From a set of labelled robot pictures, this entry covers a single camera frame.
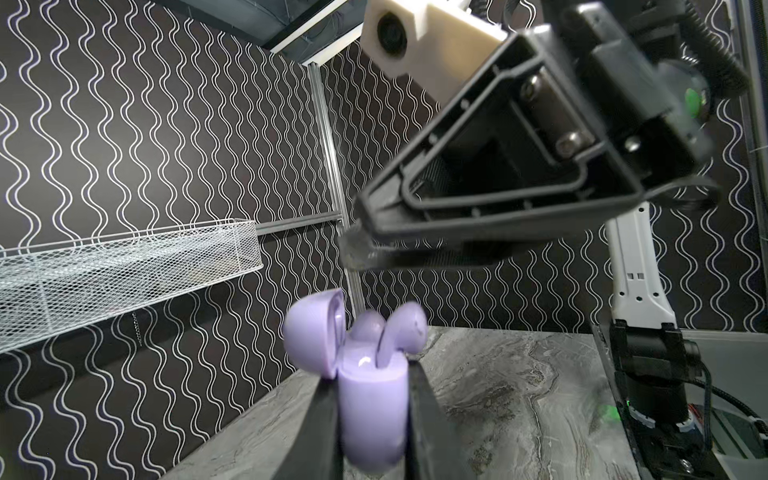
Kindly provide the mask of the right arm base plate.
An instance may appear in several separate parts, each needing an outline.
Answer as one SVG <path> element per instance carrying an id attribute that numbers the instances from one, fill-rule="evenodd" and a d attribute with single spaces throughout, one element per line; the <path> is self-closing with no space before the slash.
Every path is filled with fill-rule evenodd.
<path id="1" fill-rule="evenodd" d="M 592 327 L 631 453 L 643 479 L 726 479 L 713 451 L 711 376 L 671 323 Z"/>

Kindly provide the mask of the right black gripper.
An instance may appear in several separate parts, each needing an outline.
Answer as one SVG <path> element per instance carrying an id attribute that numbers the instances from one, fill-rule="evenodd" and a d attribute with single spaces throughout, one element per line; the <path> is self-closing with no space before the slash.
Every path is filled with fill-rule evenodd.
<path id="1" fill-rule="evenodd" d="M 644 199 L 710 210 L 720 44 L 690 1 L 545 1 L 358 194 L 381 242 L 537 242 Z"/>

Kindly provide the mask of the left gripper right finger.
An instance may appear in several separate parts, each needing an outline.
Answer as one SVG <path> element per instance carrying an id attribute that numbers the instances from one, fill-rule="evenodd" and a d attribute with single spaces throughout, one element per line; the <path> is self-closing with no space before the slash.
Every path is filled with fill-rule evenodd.
<path id="1" fill-rule="evenodd" d="M 473 479 L 453 424 L 440 407 L 427 375 L 410 360 L 406 479 Z"/>

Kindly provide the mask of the purple round charging case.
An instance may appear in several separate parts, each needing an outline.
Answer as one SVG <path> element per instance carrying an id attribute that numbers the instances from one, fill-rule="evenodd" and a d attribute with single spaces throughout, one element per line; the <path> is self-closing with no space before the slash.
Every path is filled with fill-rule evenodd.
<path id="1" fill-rule="evenodd" d="M 283 325 L 285 349 L 294 366 L 337 381 L 343 452 L 358 469 L 379 473 L 405 453 L 409 354 L 397 352 L 377 368 L 379 343 L 347 337 L 344 300 L 336 289 L 295 302 Z"/>

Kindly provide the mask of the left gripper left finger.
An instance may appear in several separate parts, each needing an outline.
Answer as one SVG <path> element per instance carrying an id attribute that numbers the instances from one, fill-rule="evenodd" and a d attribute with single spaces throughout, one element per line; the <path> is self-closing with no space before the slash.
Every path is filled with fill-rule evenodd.
<path id="1" fill-rule="evenodd" d="M 339 392 L 336 380 L 321 379 L 298 434 L 273 479 L 342 479 Z"/>

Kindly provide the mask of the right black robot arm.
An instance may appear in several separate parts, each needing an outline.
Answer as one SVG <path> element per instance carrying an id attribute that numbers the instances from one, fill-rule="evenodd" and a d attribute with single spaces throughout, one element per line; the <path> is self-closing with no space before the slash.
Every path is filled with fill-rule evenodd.
<path id="1" fill-rule="evenodd" d="M 361 39 L 324 69 L 331 123 L 339 141 L 345 190 L 353 198 L 414 139 L 454 92 L 436 59 L 426 65 L 437 94 L 404 75 L 382 70 L 368 50 L 379 16 L 392 11 L 417 41 L 417 53 L 441 35 L 455 53 L 472 42 L 455 34 L 456 8 L 426 1 L 378 1 Z M 652 207 L 649 216 L 660 280 L 678 324 L 704 344 L 717 387 L 758 411 L 767 408 L 767 290 L 761 254 L 751 129 L 740 100 L 721 101 L 707 124 L 715 151 L 704 172 L 726 197 L 712 211 L 692 214 Z M 416 300 L 432 323 L 584 333 L 610 314 L 611 262 L 604 228 L 580 232 L 489 267 L 467 271 L 365 273 L 365 305 L 391 310 Z"/>

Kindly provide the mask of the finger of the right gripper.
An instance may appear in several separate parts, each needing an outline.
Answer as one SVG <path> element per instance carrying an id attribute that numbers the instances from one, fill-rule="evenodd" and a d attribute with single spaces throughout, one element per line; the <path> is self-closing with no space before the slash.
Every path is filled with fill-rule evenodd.
<path id="1" fill-rule="evenodd" d="M 467 242 L 440 248 L 380 246 L 353 225 L 339 238 L 343 266 L 354 271 L 474 269 L 495 265 L 516 253 L 511 242 Z"/>

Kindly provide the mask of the purple earbud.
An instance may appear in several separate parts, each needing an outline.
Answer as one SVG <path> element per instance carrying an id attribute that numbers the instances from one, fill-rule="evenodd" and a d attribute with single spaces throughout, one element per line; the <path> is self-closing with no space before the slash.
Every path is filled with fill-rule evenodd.
<path id="1" fill-rule="evenodd" d="M 417 302 L 406 302 L 386 320 L 376 353 L 376 367 L 387 368 L 395 353 L 419 354 L 428 339 L 427 317 Z"/>
<path id="2" fill-rule="evenodd" d="M 373 343 L 377 345 L 386 327 L 385 318 L 375 310 L 366 310 L 361 313 L 351 328 L 347 331 L 347 337 L 353 341 Z"/>

